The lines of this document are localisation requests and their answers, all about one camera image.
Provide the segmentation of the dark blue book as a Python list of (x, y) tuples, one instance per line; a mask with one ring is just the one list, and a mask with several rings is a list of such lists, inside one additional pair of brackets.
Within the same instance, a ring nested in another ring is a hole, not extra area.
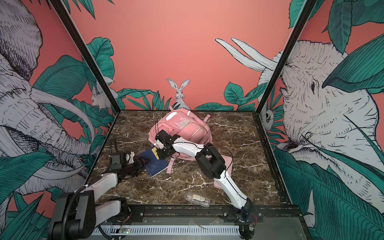
[(151, 178), (161, 173), (169, 166), (166, 159), (160, 159), (156, 147), (152, 147), (151, 149), (141, 153), (140, 157), (147, 161), (146, 171)]

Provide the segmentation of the pink student backpack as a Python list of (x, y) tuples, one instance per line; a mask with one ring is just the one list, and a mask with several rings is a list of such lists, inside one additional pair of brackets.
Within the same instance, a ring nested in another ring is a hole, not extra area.
[(197, 145), (211, 144), (213, 137), (207, 124), (209, 117), (207, 115), (204, 120), (201, 120), (190, 110), (172, 110), (165, 117), (157, 121), (149, 132), (149, 141), (154, 145), (154, 148), (152, 148), (153, 154), (158, 160), (165, 158), (160, 157), (157, 152), (160, 146), (157, 144), (156, 135), (162, 130), (170, 136), (179, 135), (186, 141)]

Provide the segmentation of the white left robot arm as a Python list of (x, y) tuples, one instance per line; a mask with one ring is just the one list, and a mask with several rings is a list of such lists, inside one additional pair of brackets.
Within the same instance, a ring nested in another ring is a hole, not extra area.
[(101, 205), (97, 205), (96, 201), (121, 183), (125, 177), (138, 176), (148, 163), (150, 160), (147, 158), (134, 157), (133, 162), (125, 165), (111, 164), (109, 170), (94, 182), (82, 186), (73, 193), (62, 194), (56, 202), (48, 239), (86, 239), (95, 228), (111, 218), (122, 222), (131, 218), (132, 210), (123, 198), (116, 198)]

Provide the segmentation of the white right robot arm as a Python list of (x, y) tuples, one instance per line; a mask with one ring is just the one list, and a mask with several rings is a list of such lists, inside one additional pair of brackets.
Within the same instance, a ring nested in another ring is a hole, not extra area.
[(223, 156), (216, 147), (210, 143), (206, 145), (196, 144), (179, 135), (171, 136), (165, 131), (160, 131), (156, 135), (155, 146), (161, 159), (173, 154), (184, 154), (194, 158), (202, 173), (207, 178), (219, 183), (225, 191), (232, 206), (237, 209), (238, 220), (244, 223), (249, 220), (254, 204), (235, 184), (229, 175)]

